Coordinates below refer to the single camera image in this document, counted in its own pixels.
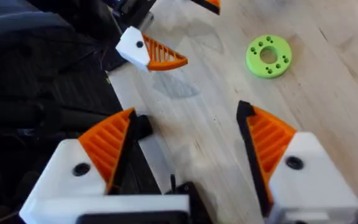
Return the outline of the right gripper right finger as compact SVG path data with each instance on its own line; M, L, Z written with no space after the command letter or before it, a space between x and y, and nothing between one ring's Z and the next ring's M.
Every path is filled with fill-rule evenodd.
M318 138L240 101L236 120L265 223L352 223L358 198Z

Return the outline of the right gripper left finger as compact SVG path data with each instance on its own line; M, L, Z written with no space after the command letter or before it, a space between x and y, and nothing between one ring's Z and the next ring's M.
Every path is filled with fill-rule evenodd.
M82 215L137 211L135 198L117 191L130 150L150 134L148 117L130 108L61 141L19 216L25 223L75 223Z

